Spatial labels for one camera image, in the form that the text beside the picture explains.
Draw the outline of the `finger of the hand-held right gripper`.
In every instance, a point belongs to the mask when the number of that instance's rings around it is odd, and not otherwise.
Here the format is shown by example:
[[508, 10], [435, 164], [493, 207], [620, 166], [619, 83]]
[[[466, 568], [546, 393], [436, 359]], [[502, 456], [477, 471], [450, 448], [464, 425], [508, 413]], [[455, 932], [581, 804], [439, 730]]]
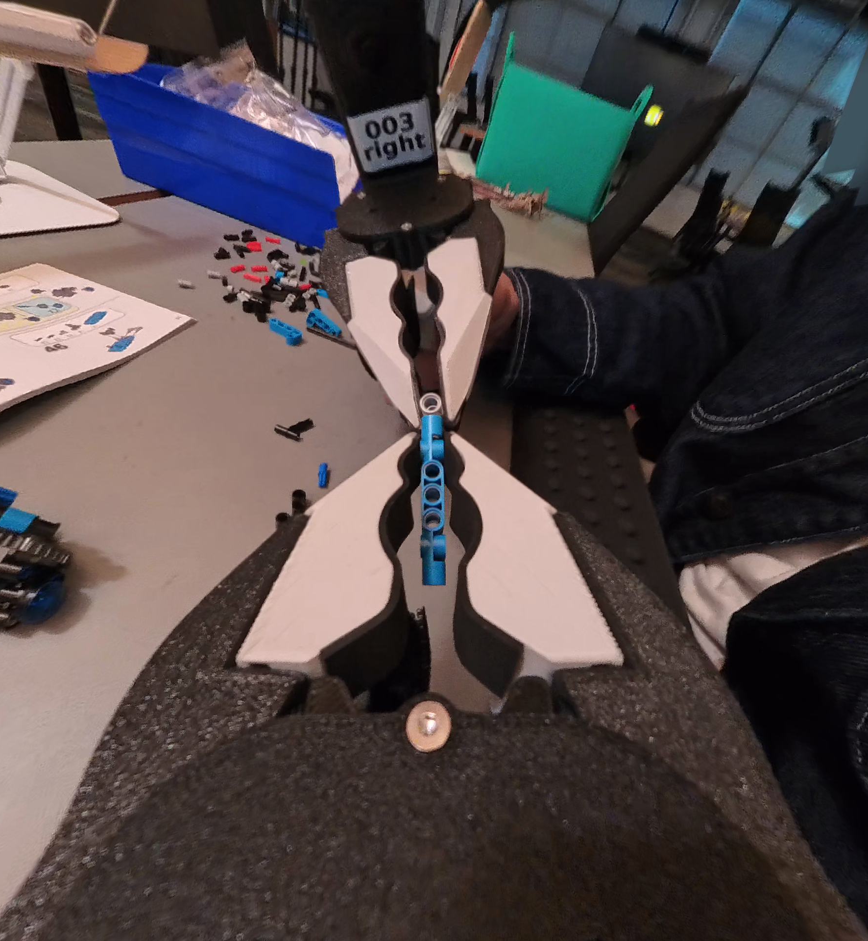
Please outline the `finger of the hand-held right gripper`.
[[394, 261], [380, 257], [363, 257], [346, 264], [348, 328], [391, 404], [412, 427], [419, 427], [417, 383], [402, 343], [405, 322], [393, 304], [400, 274]]
[[443, 417], [455, 427], [475, 382], [491, 306], [475, 238], [451, 238], [431, 251], [428, 274], [440, 287], [434, 321]]

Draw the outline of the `blue beam brick assembly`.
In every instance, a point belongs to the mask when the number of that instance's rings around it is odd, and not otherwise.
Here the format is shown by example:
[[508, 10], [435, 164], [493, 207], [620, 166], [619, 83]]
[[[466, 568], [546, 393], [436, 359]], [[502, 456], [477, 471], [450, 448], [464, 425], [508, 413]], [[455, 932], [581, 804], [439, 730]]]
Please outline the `blue beam brick assembly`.
[[420, 435], [420, 557], [422, 582], [443, 586], [446, 582], [446, 524], [444, 435], [442, 417], [424, 415]]

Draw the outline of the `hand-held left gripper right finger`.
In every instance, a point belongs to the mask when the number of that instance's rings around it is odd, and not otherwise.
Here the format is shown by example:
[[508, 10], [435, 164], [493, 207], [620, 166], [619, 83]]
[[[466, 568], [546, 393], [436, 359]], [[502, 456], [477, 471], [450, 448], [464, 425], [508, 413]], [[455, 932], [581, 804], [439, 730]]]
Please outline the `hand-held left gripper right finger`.
[[623, 651], [553, 506], [456, 432], [443, 465], [456, 538], [453, 643], [498, 710], [522, 677], [622, 667]]

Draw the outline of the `empty clear plastic bags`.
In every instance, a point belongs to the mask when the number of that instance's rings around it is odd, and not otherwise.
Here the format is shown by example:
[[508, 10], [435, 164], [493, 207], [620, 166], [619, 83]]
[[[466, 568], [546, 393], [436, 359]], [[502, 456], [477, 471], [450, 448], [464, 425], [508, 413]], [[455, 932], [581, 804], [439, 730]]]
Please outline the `empty clear plastic bags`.
[[197, 58], [173, 69], [160, 86], [328, 154], [340, 199], [356, 188], [359, 171], [346, 135], [261, 71], [245, 43], [227, 48], [219, 58]]

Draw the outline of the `green felt bag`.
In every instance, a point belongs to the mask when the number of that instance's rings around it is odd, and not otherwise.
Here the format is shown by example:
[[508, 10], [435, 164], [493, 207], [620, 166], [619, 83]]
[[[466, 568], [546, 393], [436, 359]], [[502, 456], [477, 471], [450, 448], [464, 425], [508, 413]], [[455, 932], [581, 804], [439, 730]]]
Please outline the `green felt bag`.
[[591, 221], [652, 93], [644, 87], [624, 108], [538, 73], [517, 62], [511, 33], [476, 178], [518, 195], [547, 192], [553, 211]]

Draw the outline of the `instruction booklet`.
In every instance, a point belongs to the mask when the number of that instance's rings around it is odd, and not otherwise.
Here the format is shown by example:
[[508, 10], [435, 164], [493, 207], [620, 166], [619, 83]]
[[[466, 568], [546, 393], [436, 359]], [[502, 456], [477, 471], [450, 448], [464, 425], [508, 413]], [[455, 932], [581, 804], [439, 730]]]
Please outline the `instruction booklet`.
[[1, 273], [0, 414], [109, 371], [193, 323], [50, 265]]

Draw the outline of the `person's white shirt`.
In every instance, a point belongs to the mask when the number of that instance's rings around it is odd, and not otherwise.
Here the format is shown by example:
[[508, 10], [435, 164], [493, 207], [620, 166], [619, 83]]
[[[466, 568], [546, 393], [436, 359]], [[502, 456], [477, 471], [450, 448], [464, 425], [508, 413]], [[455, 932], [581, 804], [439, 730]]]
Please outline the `person's white shirt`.
[[825, 559], [868, 546], [868, 534], [768, 546], [689, 563], [678, 589], [692, 633], [716, 669], [726, 659], [734, 614], [766, 589]]

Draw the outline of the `grey desk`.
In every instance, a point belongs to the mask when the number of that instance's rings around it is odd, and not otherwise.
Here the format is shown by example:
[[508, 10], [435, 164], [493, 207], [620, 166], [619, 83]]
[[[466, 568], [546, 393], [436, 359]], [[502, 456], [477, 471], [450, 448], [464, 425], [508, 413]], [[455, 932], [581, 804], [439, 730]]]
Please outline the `grey desk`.
[[[169, 632], [272, 533], [329, 462], [342, 480], [397, 437], [351, 352], [285, 347], [205, 276], [245, 223], [138, 193], [110, 142], [26, 143], [17, 160], [105, 202], [102, 229], [0, 239], [0, 272], [53, 265], [194, 323], [118, 369], [0, 415], [0, 483], [62, 524], [70, 596], [0, 632], [0, 910], [33, 869], [120, 701]], [[311, 419], [302, 441], [274, 432]]]

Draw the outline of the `white folding stand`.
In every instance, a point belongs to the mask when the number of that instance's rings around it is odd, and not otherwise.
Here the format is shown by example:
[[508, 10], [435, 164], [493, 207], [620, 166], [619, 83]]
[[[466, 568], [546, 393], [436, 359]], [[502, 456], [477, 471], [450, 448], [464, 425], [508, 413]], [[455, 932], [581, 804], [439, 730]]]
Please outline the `white folding stand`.
[[119, 213], [28, 165], [9, 161], [34, 65], [91, 72], [98, 31], [85, 21], [13, 2], [0, 2], [0, 237], [109, 226]]

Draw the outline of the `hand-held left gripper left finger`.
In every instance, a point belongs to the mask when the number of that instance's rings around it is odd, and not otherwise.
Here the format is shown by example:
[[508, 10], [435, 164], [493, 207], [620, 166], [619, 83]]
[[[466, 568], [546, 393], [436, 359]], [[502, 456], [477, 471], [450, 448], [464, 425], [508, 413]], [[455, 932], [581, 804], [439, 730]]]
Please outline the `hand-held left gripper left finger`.
[[238, 668], [335, 677], [354, 697], [368, 693], [371, 710], [423, 692], [424, 621], [408, 606], [398, 555], [419, 478], [408, 433], [303, 514]]

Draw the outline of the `person's right hand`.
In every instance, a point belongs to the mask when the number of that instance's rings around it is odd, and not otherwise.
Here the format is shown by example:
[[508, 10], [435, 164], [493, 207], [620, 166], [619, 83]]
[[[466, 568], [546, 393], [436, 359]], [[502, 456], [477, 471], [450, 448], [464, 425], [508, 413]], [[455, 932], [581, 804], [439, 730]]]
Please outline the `person's right hand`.
[[513, 350], [522, 325], [520, 270], [508, 268], [496, 284], [491, 296], [484, 354], [498, 355]]

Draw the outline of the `small black blue gear assembly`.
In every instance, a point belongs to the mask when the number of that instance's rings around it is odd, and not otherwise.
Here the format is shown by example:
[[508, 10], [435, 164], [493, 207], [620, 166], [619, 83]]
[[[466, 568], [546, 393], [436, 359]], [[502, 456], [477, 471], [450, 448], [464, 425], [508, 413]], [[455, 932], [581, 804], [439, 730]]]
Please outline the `small black blue gear assembly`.
[[0, 486], [0, 630], [36, 627], [57, 614], [72, 560], [60, 525], [17, 508], [17, 496]]

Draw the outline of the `pile of small brick parts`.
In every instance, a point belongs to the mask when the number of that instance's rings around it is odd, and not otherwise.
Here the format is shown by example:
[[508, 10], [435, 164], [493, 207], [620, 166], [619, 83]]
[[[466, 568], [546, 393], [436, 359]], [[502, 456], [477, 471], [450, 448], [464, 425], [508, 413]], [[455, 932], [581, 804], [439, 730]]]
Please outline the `pile of small brick parts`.
[[220, 288], [224, 304], [240, 308], [288, 347], [318, 338], [354, 349], [330, 294], [316, 246], [255, 229], [226, 231], [212, 252], [206, 278]]

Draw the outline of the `blue plastic bin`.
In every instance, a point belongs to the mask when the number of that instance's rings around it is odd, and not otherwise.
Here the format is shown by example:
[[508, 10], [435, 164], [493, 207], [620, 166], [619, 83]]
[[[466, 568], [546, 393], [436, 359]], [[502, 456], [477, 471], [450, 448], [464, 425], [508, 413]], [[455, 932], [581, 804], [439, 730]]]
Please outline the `blue plastic bin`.
[[88, 79], [123, 174], [322, 248], [340, 205], [333, 158], [161, 86], [171, 67]]

